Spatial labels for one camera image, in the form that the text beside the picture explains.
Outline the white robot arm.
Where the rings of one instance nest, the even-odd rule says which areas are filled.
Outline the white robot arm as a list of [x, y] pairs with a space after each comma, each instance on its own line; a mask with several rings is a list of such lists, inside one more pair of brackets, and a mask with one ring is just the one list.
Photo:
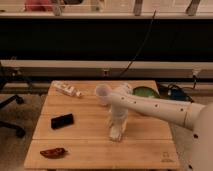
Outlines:
[[110, 106], [109, 137], [120, 141], [126, 127], [129, 110], [176, 124], [193, 132], [189, 166], [192, 171], [213, 171], [213, 103], [140, 97], [123, 83], [112, 89], [106, 84], [95, 88], [95, 95], [103, 106]]

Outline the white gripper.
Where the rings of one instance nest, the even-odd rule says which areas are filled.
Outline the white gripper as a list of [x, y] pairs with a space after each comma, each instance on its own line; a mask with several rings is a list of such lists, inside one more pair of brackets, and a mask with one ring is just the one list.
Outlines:
[[112, 105], [109, 109], [109, 113], [108, 125], [110, 127], [112, 125], [122, 125], [122, 132], [125, 132], [127, 127], [128, 110]]

